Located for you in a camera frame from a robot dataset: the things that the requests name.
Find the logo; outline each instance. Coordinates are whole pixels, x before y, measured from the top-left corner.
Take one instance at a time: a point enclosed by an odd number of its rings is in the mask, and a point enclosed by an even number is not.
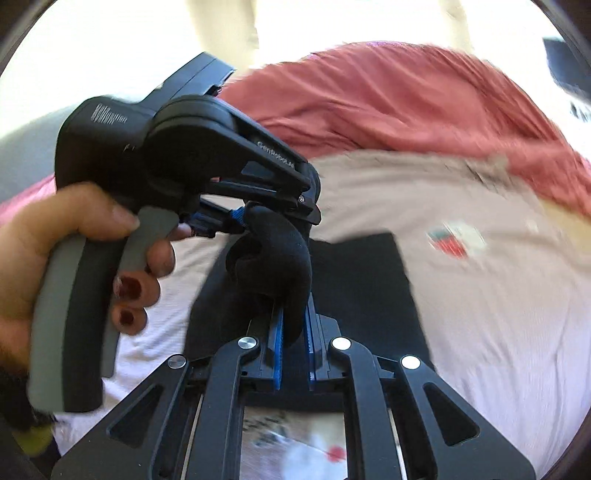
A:
[[[285,165],[289,165],[291,168],[295,168],[296,166],[294,165],[294,163],[292,161],[287,160],[285,157],[282,157],[281,155],[279,155],[279,153],[277,153],[275,150],[273,150],[270,147],[267,147],[263,142],[261,142],[260,140],[258,142],[256,142],[257,146],[264,150],[265,152],[267,152],[269,155],[275,157],[277,160],[283,162]]]
[[[472,257],[486,249],[480,232],[462,222],[444,224],[427,235],[433,248],[455,258]]]
[[[111,107],[99,103],[90,116],[90,120],[99,124],[113,125],[115,122],[124,124],[127,121],[125,115],[111,111]]]

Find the person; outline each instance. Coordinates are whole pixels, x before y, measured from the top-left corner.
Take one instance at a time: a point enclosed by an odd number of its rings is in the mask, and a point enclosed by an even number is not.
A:
[[[31,414],[25,395],[33,310],[51,250],[72,233],[113,241],[137,227],[139,220],[133,213],[90,183],[63,188],[31,203],[0,227],[0,415],[31,456],[51,441],[50,422],[31,422],[40,415]],[[118,301],[110,317],[121,333],[136,335],[144,329],[144,309],[160,297],[158,278],[174,269],[171,241],[190,235],[188,225],[179,225],[168,239],[157,241],[148,250],[145,271],[121,272],[115,278],[113,292]]]

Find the fingernail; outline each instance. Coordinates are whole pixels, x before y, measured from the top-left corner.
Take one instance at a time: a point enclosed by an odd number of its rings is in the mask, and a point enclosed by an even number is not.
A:
[[[137,227],[139,227],[139,218],[121,205],[115,204],[113,206],[112,215],[115,222],[125,226],[131,231],[136,230]]]
[[[120,300],[137,300],[142,294],[142,285],[133,277],[117,277],[113,282],[113,293]]]
[[[121,310],[119,314],[119,323],[125,327],[134,324],[134,314],[131,313],[129,310]]]

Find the silver screw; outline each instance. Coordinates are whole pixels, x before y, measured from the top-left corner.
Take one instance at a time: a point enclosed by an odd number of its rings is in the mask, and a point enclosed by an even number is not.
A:
[[[238,346],[244,350],[250,350],[256,347],[256,339],[253,337],[242,337],[238,340]]]
[[[168,366],[170,368],[182,368],[187,364],[187,359],[182,355],[173,355],[168,359]]]
[[[402,363],[404,368],[408,368],[409,370],[416,370],[421,366],[421,361],[412,355],[405,356],[402,360],[400,360],[400,363]]]
[[[349,350],[351,348],[351,340],[345,337],[333,338],[331,343],[337,350]]]

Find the gripper handle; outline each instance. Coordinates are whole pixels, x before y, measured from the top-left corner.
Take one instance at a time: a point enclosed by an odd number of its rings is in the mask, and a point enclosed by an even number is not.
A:
[[[111,376],[119,333],[109,321],[118,271],[143,270],[146,251],[178,225],[178,215],[143,207],[127,239],[72,235],[51,253],[31,330],[29,401],[37,410],[88,412],[103,402],[101,376]]]

